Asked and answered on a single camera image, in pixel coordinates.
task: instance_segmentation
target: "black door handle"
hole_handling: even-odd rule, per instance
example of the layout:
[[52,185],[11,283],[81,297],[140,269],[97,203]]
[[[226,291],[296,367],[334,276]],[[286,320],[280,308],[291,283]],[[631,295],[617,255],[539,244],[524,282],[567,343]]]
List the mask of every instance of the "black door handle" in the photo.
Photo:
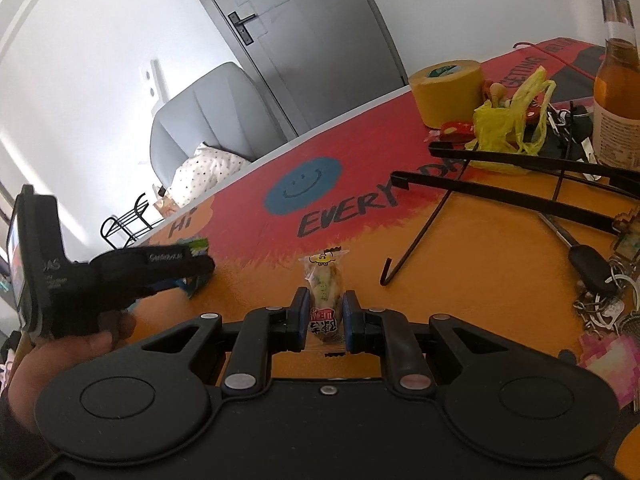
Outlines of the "black door handle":
[[244,26],[244,24],[246,22],[250,22],[251,20],[254,20],[257,17],[258,15],[254,13],[241,20],[237,12],[232,12],[228,16],[229,21],[238,31],[238,34],[240,35],[240,38],[242,39],[242,41],[244,41],[245,45],[251,45],[254,42],[254,38],[251,37],[249,32],[246,30],[246,27]]

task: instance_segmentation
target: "tape roll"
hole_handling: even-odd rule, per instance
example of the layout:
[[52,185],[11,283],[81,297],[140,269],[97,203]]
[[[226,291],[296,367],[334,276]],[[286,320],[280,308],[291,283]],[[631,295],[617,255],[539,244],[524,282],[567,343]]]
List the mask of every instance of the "tape roll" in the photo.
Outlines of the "tape roll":
[[434,129],[450,121],[472,121],[482,105],[483,82],[482,67],[471,60],[440,63],[409,78],[422,121]]

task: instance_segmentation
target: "hand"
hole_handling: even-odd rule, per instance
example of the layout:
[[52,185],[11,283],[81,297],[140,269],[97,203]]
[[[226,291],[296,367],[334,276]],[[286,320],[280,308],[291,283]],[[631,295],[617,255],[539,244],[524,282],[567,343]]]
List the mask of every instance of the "hand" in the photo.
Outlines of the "hand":
[[[118,340],[129,338],[135,327],[135,318],[122,314]],[[67,336],[36,346],[24,357],[9,384],[9,407],[15,420],[31,433],[38,433],[33,409],[49,381],[60,372],[109,353],[114,343],[111,332],[100,332],[91,336]]]

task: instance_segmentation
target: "gray chair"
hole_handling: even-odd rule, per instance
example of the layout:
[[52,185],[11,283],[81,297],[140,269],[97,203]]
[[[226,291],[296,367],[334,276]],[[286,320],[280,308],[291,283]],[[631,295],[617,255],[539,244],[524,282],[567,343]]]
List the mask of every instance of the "gray chair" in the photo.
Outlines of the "gray chair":
[[249,76],[228,62],[158,110],[151,127],[151,167],[165,187],[201,142],[253,162],[287,139]]

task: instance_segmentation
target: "gray door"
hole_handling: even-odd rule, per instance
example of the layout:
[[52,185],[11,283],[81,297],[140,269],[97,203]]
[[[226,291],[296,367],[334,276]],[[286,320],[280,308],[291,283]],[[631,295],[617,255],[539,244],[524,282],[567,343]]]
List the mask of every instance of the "gray door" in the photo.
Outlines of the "gray door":
[[367,0],[215,3],[299,135],[404,86]]

